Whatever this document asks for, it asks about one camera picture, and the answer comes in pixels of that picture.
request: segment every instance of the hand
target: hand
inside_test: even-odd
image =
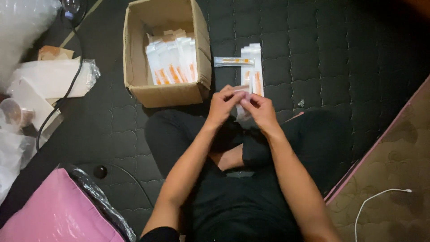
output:
[[[219,93],[215,93],[212,96],[206,122],[215,128],[219,128],[230,116],[230,110],[245,96],[245,92],[234,93],[232,86],[225,86]]]
[[[251,113],[256,124],[266,137],[272,133],[279,132],[280,126],[276,120],[276,113],[272,105],[272,100],[257,94],[251,94],[251,102],[242,99],[240,104]]]

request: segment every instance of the cardboard box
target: cardboard box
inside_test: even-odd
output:
[[[147,33],[162,36],[182,28],[196,38],[198,81],[154,85],[145,53]],[[124,23],[124,84],[147,108],[201,103],[209,95],[212,76],[209,34],[195,0],[139,0],[129,4]]]

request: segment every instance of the person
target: person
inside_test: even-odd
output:
[[[179,231],[185,241],[340,241],[321,187],[348,159],[349,122],[320,110],[280,125],[270,99],[245,96],[227,85],[206,119],[176,110],[149,118],[145,137],[166,179],[141,242],[179,241]],[[224,128],[238,103],[259,132]],[[255,173],[224,173],[241,166]]]

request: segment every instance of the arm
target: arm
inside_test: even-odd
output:
[[[162,226],[178,230],[180,207],[189,196],[194,183],[199,177],[212,140],[218,128],[230,115],[230,110],[244,96],[244,93],[236,93],[233,96],[233,90],[230,85],[213,95],[205,124],[167,175],[152,215],[141,236]]]
[[[255,106],[245,99],[241,105],[252,114],[266,136],[281,191],[306,242],[340,242],[326,205],[314,181],[293,152],[270,99],[252,95]]]

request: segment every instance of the white charging cable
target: white charging cable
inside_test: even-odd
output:
[[[355,226],[354,226],[355,242],[357,242],[357,221],[358,221],[358,217],[360,216],[361,210],[362,210],[362,209],[363,209],[363,207],[364,207],[364,204],[365,204],[367,201],[369,201],[370,199],[372,199],[372,198],[374,198],[374,197],[376,197],[376,196],[379,196],[379,195],[381,195],[381,194],[382,194],[382,193],[384,193],[384,192],[389,192],[389,191],[412,192],[412,190],[410,190],[410,189],[405,189],[405,190],[402,190],[402,189],[388,189],[388,190],[385,190],[385,191],[383,191],[383,192],[380,192],[380,193],[378,193],[378,194],[376,194],[376,195],[373,195],[373,196],[371,196],[370,198],[368,198],[368,199],[364,200],[363,204],[361,204],[361,208],[360,208],[360,210],[358,211],[357,218],[355,219]]]

